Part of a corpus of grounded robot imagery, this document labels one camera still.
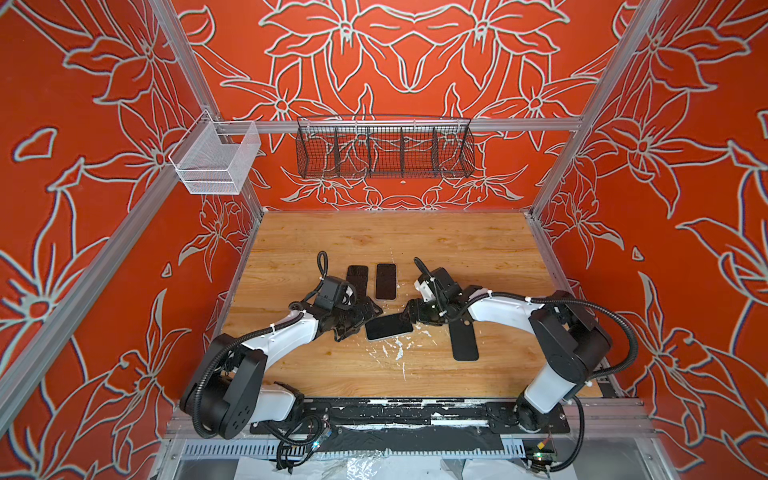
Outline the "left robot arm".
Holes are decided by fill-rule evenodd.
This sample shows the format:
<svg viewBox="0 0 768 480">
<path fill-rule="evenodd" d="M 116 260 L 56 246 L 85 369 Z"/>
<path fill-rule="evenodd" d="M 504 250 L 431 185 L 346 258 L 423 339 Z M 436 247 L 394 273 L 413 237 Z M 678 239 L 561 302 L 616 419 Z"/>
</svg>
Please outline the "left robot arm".
<svg viewBox="0 0 768 480">
<path fill-rule="evenodd" d="M 179 408 L 204 439 L 231 439 L 247 425 L 287 419 L 298 394 L 285 386 L 264 387 L 264 376 L 294 350 L 330 332 L 340 342 L 359 333 L 383 309 L 346 280 L 327 276 L 277 323 L 240 337 L 211 341 L 182 394 Z"/>
</svg>

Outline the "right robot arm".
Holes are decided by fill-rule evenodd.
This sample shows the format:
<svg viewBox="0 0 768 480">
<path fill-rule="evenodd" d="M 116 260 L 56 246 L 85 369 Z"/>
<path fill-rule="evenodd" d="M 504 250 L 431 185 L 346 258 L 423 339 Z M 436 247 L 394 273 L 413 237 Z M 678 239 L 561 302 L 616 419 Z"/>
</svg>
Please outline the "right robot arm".
<svg viewBox="0 0 768 480">
<path fill-rule="evenodd" d="M 419 259 L 415 263 L 420 276 L 414 286 L 421 298 L 408 303 L 408 320 L 434 326 L 491 322 L 535 337 L 545 366 L 518 396 L 514 410 L 517 424 L 526 432 L 546 427 L 555 407 L 574 398 L 587 382 L 619 373 L 637 359 L 639 342 L 630 322 L 605 307 L 562 290 L 530 297 L 477 286 L 461 288 L 446 269 L 430 271 Z M 615 322 L 628 342 L 625 358 L 607 368 L 599 364 L 613 341 L 597 313 Z"/>
</svg>

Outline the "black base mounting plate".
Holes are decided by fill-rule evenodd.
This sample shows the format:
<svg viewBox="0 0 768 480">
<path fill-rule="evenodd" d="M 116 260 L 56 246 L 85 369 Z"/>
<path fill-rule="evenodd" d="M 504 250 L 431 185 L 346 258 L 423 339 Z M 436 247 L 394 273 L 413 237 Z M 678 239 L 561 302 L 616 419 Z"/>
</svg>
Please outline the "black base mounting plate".
<svg viewBox="0 0 768 480">
<path fill-rule="evenodd" d="M 334 427 L 362 430 L 455 427 L 488 429 L 497 434 L 523 434 L 515 422 L 513 399 L 483 398 L 355 398 L 314 397 L 304 411 Z"/>
</svg>

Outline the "white mesh basket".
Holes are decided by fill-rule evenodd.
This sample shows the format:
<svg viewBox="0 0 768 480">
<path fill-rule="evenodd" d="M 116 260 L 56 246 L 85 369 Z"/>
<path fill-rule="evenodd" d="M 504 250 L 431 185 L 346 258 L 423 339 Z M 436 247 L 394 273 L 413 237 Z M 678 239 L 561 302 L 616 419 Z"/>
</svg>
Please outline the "white mesh basket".
<svg viewBox="0 0 768 480">
<path fill-rule="evenodd" d="M 193 195 L 237 195 L 261 137 L 253 121 L 216 121 L 204 110 L 169 154 L 181 183 Z"/>
</svg>

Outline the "aluminium frame rail back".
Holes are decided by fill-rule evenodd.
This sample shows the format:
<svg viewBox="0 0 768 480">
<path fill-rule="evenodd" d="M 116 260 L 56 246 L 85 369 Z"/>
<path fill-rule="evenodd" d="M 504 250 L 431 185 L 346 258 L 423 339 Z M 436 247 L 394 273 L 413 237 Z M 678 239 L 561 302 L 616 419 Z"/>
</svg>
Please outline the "aluminium frame rail back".
<svg viewBox="0 0 768 480">
<path fill-rule="evenodd" d="M 300 127 L 338 128 L 384 128 L 384 127 L 469 127 L 473 132 L 547 132 L 577 131 L 580 118 L 508 118 L 508 119 L 441 119 L 441 118 L 395 118 L 391 120 L 343 120 L 343 119 L 297 119 L 287 121 L 220 121 L 213 125 L 217 132 L 225 135 L 244 135 L 250 127 L 260 134 L 295 133 Z"/>
</svg>

